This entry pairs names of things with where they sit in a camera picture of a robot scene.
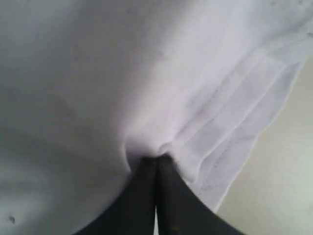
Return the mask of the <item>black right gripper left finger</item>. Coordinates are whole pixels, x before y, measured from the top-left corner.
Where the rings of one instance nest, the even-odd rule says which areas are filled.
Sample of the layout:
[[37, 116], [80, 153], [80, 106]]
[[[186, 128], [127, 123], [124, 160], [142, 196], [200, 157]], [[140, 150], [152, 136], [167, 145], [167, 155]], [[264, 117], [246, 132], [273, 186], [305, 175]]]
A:
[[118, 198], [77, 235], [152, 235], [155, 226], [155, 178], [157, 163], [140, 161]]

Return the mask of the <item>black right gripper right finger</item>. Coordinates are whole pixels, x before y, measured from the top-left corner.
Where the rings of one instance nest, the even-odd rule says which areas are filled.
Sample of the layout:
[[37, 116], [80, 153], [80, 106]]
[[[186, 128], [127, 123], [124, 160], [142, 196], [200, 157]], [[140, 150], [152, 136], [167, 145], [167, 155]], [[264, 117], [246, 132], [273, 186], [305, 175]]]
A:
[[160, 235], [241, 235], [191, 191], [169, 155], [157, 158], [156, 213]]

